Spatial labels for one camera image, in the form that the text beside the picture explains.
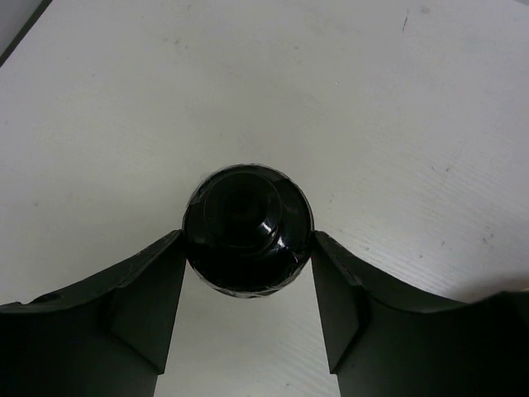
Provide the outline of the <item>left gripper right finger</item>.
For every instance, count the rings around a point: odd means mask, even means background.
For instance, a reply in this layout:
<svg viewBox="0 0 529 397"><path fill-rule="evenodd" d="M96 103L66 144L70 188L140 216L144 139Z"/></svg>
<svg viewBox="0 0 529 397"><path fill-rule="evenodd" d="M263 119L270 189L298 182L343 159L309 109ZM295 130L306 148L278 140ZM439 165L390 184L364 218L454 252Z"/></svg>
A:
<svg viewBox="0 0 529 397"><path fill-rule="evenodd" d="M428 293L316 232L312 271L343 396L525 396L528 295L466 304Z"/></svg>

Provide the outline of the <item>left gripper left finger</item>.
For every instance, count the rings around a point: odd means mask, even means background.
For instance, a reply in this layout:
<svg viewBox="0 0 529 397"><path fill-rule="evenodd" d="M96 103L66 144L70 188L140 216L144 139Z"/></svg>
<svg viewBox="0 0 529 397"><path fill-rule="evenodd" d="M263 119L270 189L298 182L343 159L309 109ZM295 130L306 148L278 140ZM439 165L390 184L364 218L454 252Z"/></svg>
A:
<svg viewBox="0 0 529 397"><path fill-rule="evenodd" d="M183 284L181 234L27 304L1 307L4 396L152 396Z"/></svg>

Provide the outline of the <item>black knob cap salt bottle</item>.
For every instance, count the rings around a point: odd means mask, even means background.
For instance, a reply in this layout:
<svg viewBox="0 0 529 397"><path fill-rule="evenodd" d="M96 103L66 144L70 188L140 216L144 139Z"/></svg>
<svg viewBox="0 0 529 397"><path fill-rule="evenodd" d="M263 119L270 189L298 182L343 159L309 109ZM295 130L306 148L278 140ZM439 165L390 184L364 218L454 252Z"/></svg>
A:
<svg viewBox="0 0 529 397"><path fill-rule="evenodd" d="M209 175L186 207L182 236L195 273L238 299L290 285L311 257L314 218L303 191L265 165L239 164Z"/></svg>

